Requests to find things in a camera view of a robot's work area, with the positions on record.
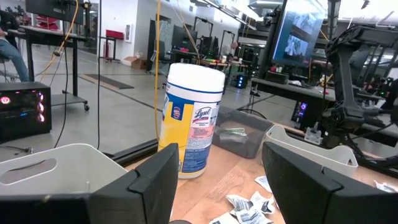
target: torn paper scrap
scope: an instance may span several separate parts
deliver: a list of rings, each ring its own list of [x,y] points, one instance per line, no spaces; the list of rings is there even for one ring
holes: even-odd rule
[[[239,222],[229,213],[225,213],[224,215],[211,221],[209,224],[239,224]]]
[[[226,199],[233,205],[235,212],[249,210],[253,206],[251,201],[238,195],[227,195]]]
[[[264,187],[269,193],[272,193],[271,187],[269,186],[267,176],[257,177],[255,181]]]
[[[240,224],[270,224],[273,223],[271,220],[266,218],[258,209],[255,207],[250,210],[242,210],[236,212],[236,217]]]
[[[275,207],[272,205],[274,203],[273,197],[265,198],[261,196],[259,192],[256,192],[250,198],[250,201],[264,214],[274,214],[276,211]]]

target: desk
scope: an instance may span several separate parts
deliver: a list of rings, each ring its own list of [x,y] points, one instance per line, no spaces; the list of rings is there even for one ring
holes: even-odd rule
[[[283,85],[274,83],[259,78],[252,78],[252,86],[257,86],[257,89],[273,95],[288,98],[297,102],[307,103],[307,109],[300,119],[299,129],[304,131],[307,127],[313,127],[318,121],[319,116],[325,109],[322,108],[323,103],[323,88],[318,86],[312,89],[301,88],[293,85]],[[328,95],[325,95],[325,107],[332,107],[335,104],[335,91],[327,89]]]
[[[230,78],[231,78],[231,71],[233,66],[238,66],[239,68],[248,68],[247,65],[243,65],[237,62],[226,62],[226,63],[218,63],[218,62],[210,62],[207,60],[200,60],[199,61],[200,65],[206,66],[206,67],[223,67],[224,69],[229,67],[229,71],[225,73],[225,82],[224,82],[224,90],[223,90],[223,95],[225,94],[225,90],[227,85],[230,83]]]
[[[142,162],[126,169],[131,170]],[[212,146],[205,173],[196,179],[178,180],[171,220],[182,219],[193,224],[208,224],[212,219],[233,209],[225,198],[228,194],[250,199],[255,191],[259,191],[262,196],[270,198],[272,194],[254,181],[264,174],[264,168],[257,159],[244,159]],[[398,185],[397,179],[363,167],[356,170],[353,178],[372,186],[373,180]],[[275,224],[285,223],[278,209],[268,218]]]
[[[34,73],[34,65],[33,65],[33,56],[32,56],[32,44],[40,44],[40,45],[51,45],[51,46],[59,46],[63,40],[63,33],[46,30],[36,27],[29,26],[21,26],[21,28],[25,29],[25,32],[19,32],[17,30],[8,30],[8,32],[12,33],[16,37],[20,39],[26,40],[26,52],[27,52],[27,66],[29,71],[29,81],[34,82],[35,73]],[[72,86],[73,91],[72,94],[69,94],[63,91],[63,94],[67,94],[67,104],[73,103],[83,103],[85,106],[85,110],[89,110],[87,100],[80,98],[78,96],[78,41],[85,41],[86,38],[76,34],[69,35],[69,41],[65,44],[66,47],[70,47],[73,49],[73,61],[72,61]],[[61,95],[52,95],[51,105],[58,106],[65,104],[65,96]]]
[[[308,89],[293,85],[283,85],[279,83],[274,83],[259,78],[252,78],[251,81],[252,81],[252,86],[257,86],[257,89],[260,91],[288,98],[297,102],[307,103],[307,109],[305,110],[305,113],[301,118],[299,130],[304,131],[307,127],[313,127],[317,122],[317,120],[319,119],[319,116],[324,111],[322,108],[323,87],[316,86],[312,89]],[[335,104],[336,101],[335,90],[330,88],[327,88],[326,90],[329,93],[325,95],[326,106],[330,108]],[[368,98],[368,99],[370,98],[372,100],[381,99],[379,96],[364,95],[360,93],[356,94],[355,97]],[[377,129],[379,128],[371,126],[369,124],[364,124],[359,130],[357,130],[356,134],[360,135]],[[394,147],[398,142],[398,134],[395,133],[394,131],[391,131],[390,129],[383,130],[380,133],[366,136],[366,138],[392,147]]]
[[[196,52],[183,52],[181,50],[172,50],[171,63],[179,63],[181,62],[181,59],[189,60],[189,63],[192,63],[192,60],[196,55]]]

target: pink led light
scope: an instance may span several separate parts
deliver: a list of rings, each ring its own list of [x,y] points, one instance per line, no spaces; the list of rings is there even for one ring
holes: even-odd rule
[[[10,98],[4,96],[4,97],[2,97],[2,98],[0,99],[0,102],[1,102],[2,104],[4,104],[4,105],[7,105],[7,104],[9,104],[9,103],[11,102],[11,100],[10,100]]]
[[[40,112],[43,112],[43,111],[44,111],[44,106],[43,106],[42,103],[39,103],[37,106],[39,107],[39,111],[40,111]]]
[[[44,122],[44,116],[42,114],[39,114],[39,121]]]

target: wall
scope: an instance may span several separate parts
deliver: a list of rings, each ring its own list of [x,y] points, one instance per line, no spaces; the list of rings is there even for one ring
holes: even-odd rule
[[[1,10],[6,10],[7,7],[10,7],[14,12],[17,10],[14,7],[17,7],[18,5],[21,6],[21,8],[25,9],[25,1],[21,0],[0,0],[0,8]]]
[[[162,6],[160,9],[160,15],[171,18],[171,23],[173,25],[182,26],[181,21],[174,12],[172,5],[180,15],[179,8],[176,0],[170,0],[170,2],[162,0]],[[193,6],[192,12],[189,11],[190,6]],[[181,1],[180,7],[182,10],[183,18],[186,24],[194,25],[195,16],[208,19],[214,23],[213,36],[219,38],[219,43],[221,43],[221,38],[223,36],[223,31],[229,30],[238,33],[239,22],[224,15],[222,12],[214,9],[213,7],[196,7],[190,1]],[[137,27],[136,27],[136,39],[134,41],[134,51],[142,52],[145,56],[147,55],[148,48],[148,35],[149,35],[149,24],[150,20],[155,20],[157,1],[156,0],[138,0],[138,12],[137,12]],[[208,24],[203,22],[197,23],[196,31],[198,31],[198,37],[209,36]],[[231,43],[232,39],[226,35],[224,43]]]
[[[91,0],[92,3],[99,3],[99,0]],[[105,36],[105,30],[115,30],[125,33],[126,25],[132,24],[132,42],[117,40],[116,58],[123,60],[127,56],[134,55],[134,39],[137,27],[138,0],[102,0],[102,28],[101,36]],[[101,40],[100,56],[103,56],[105,40]]]

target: person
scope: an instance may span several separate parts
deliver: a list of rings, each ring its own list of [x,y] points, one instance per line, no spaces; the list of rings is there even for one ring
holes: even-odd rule
[[[21,82],[29,81],[29,74],[22,58],[18,52],[15,37],[7,33],[8,29],[18,29],[19,24],[14,16],[6,11],[0,10],[0,56],[7,58],[14,64]]]
[[[237,42],[233,42],[231,45],[224,45],[221,48],[221,54],[220,54],[220,59],[223,58],[223,56],[229,56],[230,54],[232,54],[232,50],[235,50],[238,47],[238,43]]]
[[[398,96],[398,79],[392,81],[390,87],[387,89],[386,102],[381,106],[382,110],[392,110],[394,107],[394,100]]]
[[[370,83],[364,84],[363,90],[367,91],[368,93],[374,94],[380,85],[380,80],[381,80],[380,75],[375,75],[370,81]]]

